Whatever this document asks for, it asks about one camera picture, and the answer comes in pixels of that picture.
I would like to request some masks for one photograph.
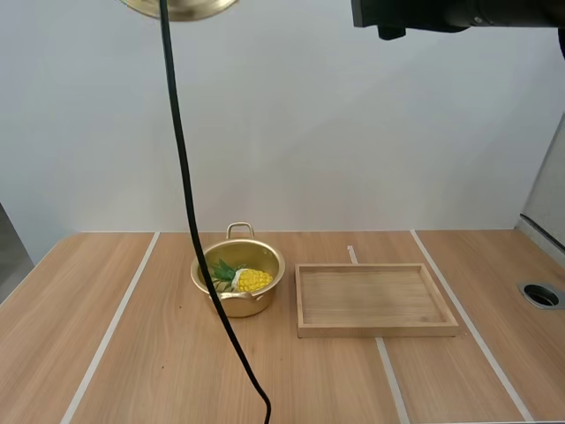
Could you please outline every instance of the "pineapple leaves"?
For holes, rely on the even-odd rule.
[[[236,276],[236,271],[222,259],[220,259],[217,264],[213,263],[211,268],[213,278],[220,281],[231,282]]]

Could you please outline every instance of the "tray rim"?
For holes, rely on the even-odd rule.
[[[438,308],[441,316],[445,319],[444,322],[415,322],[410,325],[402,324],[385,324],[380,325],[380,329],[375,328],[375,324],[361,324],[351,327],[349,324],[309,324],[304,322],[304,311],[302,307],[302,275],[304,272],[324,269],[418,269],[422,274],[422,281],[424,286],[432,299],[432,302]],[[297,311],[298,311],[298,337],[314,337],[307,336],[313,330],[332,330],[329,331],[325,337],[347,337],[340,336],[340,334],[347,333],[348,330],[359,333],[359,337],[390,337],[390,333],[398,330],[403,334],[403,337],[430,337],[426,334],[419,334],[423,329],[429,330],[435,336],[455,336],[459,333],[459,324],[447,301],[441,295],[440,289],[434,282],[427,266],[423,262],[406,262],[406,263],[297,263],[295,264],[295,283],[297,290]]]

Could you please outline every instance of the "yellow pineapple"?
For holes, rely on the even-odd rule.
[[[212,277],[217,292],[256,292],[273,281],[267,272],[245,268],[245,265],[234,269],[222,260],[212,265]]]

